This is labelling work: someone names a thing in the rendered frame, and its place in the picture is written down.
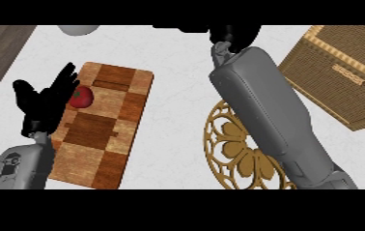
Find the gold floral placemat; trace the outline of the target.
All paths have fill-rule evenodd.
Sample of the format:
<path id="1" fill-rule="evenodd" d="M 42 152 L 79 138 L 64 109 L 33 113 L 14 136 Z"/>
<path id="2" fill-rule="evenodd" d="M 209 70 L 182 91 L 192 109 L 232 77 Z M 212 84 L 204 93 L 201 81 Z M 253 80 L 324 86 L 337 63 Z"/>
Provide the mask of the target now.
<path id="1" fill-rule="evenodd" d="M 296 189 L 283 165 L 259 148 L 249 146 L 250 133 L 228 103 L 221 101 L 204 127 L 206 159 L 219 183 L 226 189 L 268 189 L 277 178 L 278 189 Z"/>

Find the grey rounded object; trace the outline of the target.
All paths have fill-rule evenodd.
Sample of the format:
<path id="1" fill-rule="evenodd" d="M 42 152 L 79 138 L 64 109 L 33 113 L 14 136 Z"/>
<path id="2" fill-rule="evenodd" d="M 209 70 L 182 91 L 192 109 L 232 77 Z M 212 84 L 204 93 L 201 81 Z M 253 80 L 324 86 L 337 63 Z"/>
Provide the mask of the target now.
<path id="1" fill-rule="evenodd" d="M 61 25 L 59 28 L 68 36 L 85 36 L 93 33 L 99 29 L 99 26 L 98 25 Z"/>

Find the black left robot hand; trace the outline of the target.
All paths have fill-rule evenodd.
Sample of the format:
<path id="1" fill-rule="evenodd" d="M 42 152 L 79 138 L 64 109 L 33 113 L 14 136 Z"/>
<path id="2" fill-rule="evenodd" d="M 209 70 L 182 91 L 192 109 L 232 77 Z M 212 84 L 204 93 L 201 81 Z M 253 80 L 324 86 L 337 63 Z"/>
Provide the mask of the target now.
<path id="1" fill-rule="evenodd" d="M 37 92 L 30 83 L 14 82 L 17 104 L 24 113 L 21 135 L 33 137 L 36 132 L 52 134 L 59 126 L 65 105 L 80 84 L 76 66 L 68 63 L 49 88 Z"/>

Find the dark wooden panel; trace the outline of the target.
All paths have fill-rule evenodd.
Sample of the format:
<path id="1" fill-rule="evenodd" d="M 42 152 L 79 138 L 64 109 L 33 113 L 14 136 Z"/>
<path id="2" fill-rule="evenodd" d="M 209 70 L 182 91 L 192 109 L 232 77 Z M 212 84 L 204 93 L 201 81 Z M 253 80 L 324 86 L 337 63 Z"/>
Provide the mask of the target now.
<path id="1" fill-rule="evenodd" d="M 0 25 L 0 80 L 17 60 L 36 25 Z"/>

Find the red tomato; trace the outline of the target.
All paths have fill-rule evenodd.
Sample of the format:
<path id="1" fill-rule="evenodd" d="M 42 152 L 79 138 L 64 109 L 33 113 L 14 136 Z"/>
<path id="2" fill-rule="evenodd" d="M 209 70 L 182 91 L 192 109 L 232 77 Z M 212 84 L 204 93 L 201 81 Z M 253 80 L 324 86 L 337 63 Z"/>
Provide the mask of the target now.
<path id="1" fill-rule="evenodd" d="M 74 108 L 88 108 L 92 105 L 93 100 L 95 95 L 92 89 L 86 86 L 80 86 L 74 91 L 68 103 Z"/>

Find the checkered wooden cutting board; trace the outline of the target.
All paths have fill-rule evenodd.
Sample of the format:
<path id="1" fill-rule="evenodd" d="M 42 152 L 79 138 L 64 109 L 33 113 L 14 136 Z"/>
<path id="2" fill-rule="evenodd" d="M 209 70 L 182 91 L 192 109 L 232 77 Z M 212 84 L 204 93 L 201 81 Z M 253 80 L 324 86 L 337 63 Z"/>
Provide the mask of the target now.
<path id="1" fill-rule="evenodd" d="M 154 74 L 88 62 L 79 79 L 95 101 L 88 108 L 65 108 L 52 135 L 51 178 L 89 188 L 120 188 Z"/>

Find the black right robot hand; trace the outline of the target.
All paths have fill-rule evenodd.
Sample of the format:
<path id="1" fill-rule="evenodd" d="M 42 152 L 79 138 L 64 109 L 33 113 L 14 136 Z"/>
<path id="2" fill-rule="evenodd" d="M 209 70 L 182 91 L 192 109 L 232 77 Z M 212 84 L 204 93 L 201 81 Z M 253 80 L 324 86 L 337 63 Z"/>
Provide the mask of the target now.
<path id="1" fill-rule="evenodd" d="M 185 33 L 210 33 L 212 43 L 231 42 L 228 51 L 240 53 L 246 49 L 262 30 L 257 24 L 234 24 L 234 25 L 154 25 L 154 28 L 179 29 Z"/>

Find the brown wicker basket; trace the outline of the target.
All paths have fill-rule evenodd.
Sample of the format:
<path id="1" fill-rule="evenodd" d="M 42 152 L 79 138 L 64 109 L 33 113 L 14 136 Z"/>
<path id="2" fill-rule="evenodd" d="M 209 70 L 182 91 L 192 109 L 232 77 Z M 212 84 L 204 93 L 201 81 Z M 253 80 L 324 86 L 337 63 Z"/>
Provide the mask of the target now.
<path id="1" fill-rule="evenodd" d="M 294 89 L 352 130 L 365 129 L 365 25 L 314 25 L 278 66 Z"/>

